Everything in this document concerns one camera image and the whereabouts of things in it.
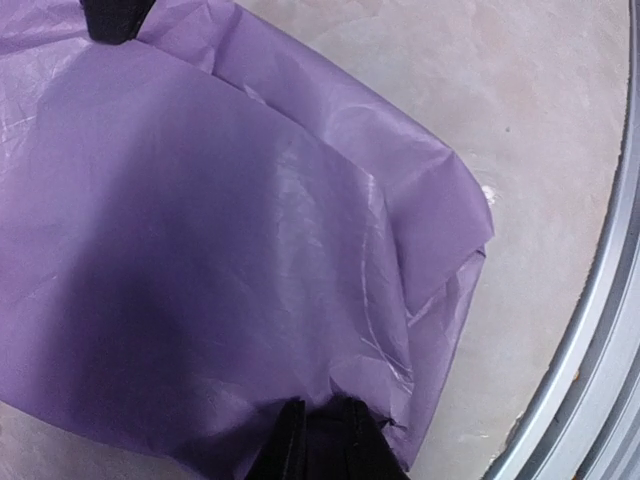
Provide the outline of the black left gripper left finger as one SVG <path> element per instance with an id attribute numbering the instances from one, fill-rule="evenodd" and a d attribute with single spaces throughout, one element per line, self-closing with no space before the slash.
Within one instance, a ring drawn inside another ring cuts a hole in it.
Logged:
<path id="1" fill-rule="evenodd" d="M 268 440 L 262 446 L 246 480 L 299 480 L 306 469 L 306 410 L 300 399 L 280 410 Z"/>

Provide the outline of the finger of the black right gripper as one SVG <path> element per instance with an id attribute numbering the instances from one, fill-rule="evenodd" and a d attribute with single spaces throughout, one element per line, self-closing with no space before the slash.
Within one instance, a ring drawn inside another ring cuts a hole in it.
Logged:
<path id="1" fill-rule="evenodd" d="M 81 0 L 89 37 L 98 43 L 135 39 L 155 0 Z"/>

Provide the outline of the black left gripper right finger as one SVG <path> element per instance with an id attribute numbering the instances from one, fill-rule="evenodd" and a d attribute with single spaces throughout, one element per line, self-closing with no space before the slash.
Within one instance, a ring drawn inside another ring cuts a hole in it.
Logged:
<path id="1" fill-rule="evenodd" d="M 407 480 L 381 429 L 365 402 L 347 398 L 344 403 L 347 423 L 345 447 L 349 479 Z"/>

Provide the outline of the purple wrapping paper sheet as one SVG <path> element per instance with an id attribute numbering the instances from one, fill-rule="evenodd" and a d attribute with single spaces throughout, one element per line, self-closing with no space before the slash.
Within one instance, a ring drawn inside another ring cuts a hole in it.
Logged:
<path id="1" fill-rule="evenodd" d="M 410 467 L 492 234 L 450 147 L 231 1 L 123 44 L 1 5 L 1 398 L 47 423 L 232 479 L 355 397 Z"/>

